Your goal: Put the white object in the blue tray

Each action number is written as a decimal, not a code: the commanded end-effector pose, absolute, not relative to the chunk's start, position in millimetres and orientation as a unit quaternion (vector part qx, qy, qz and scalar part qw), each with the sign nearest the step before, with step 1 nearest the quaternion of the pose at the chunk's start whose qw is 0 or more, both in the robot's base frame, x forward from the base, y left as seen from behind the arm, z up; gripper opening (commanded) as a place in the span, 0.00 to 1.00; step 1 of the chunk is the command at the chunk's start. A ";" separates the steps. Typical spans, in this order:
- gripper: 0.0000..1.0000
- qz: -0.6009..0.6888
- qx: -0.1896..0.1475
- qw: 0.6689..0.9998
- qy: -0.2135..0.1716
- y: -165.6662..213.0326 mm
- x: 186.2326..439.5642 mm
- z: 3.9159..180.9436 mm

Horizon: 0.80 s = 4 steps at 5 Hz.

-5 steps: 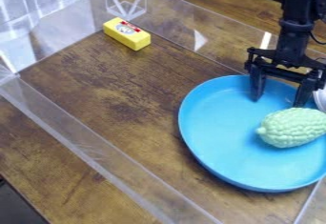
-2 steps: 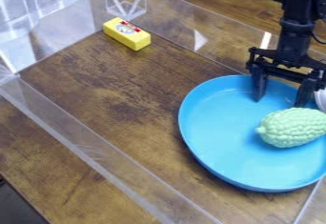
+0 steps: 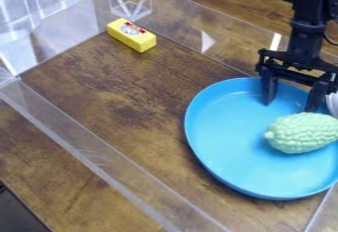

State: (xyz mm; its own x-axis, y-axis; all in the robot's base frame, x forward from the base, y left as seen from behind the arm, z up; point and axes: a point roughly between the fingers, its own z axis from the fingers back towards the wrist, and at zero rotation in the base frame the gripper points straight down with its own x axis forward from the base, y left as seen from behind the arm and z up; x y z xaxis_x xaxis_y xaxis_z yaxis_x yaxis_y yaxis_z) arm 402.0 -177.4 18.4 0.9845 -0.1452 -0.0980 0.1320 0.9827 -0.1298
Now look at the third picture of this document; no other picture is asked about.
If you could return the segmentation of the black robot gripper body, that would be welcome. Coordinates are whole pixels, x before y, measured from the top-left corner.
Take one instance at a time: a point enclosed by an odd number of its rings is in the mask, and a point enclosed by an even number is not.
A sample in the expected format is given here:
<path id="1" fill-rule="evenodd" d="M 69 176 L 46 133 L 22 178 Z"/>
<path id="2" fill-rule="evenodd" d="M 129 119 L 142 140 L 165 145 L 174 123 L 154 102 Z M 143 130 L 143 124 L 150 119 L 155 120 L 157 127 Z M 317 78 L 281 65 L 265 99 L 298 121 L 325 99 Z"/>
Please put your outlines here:
<path id="1" fill-rule="evenodd" d="M 312 88 L 320 79 L 332 80 L 337 92 L 338 66 L 326 62 L 320 56 L 326 24 L 292 20 L 290 26 L 286 51 L 264 48 L 260 50 L 257 71 L 261 77 L 265 71 L 272 71 L 278 79 L 286 79 Z"/>

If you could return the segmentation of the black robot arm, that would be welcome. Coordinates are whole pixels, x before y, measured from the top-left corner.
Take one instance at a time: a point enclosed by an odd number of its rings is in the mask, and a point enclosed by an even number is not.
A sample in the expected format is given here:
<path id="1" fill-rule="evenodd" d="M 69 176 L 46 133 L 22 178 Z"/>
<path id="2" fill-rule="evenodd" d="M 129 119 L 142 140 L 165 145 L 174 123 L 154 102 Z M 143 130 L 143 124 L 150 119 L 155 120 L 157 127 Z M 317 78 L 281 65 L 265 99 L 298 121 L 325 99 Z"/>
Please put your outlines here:
<path id="1" fill-rule="evenodd" d="M 293 0 L 292 33 L 286 51 L 260 50 L 257 72 L 264 103 L 276 99 L 280 79 L 310 87 L 305 111 L 313 113 L 325 96 L 338 91 L 338 66 L 320 57 L 328 22 L 338 18 L 338 0 Z"/>

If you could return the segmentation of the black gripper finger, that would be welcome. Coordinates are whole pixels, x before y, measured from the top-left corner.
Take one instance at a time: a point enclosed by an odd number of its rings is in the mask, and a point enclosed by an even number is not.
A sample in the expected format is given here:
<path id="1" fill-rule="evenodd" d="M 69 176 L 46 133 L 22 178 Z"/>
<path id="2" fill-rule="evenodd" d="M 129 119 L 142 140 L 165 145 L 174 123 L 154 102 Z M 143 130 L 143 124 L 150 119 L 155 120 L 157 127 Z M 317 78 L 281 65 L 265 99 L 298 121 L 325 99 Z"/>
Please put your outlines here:
<path id="1" fill-rule="evenodd" d="M 277 96 L 280 79 L 276 73 L 272 71 L 265 71 L 262 74 L 262 97 L 264 103 L 268 106 Z"/>
<path id="2" fill-rule="evenodd" d="M 336 85 L 332 80 L 320 79 L 314 82 L 309 93 L 305 111 L 314 113 L 321 107 L 328 95 L 336 92 Z"/>

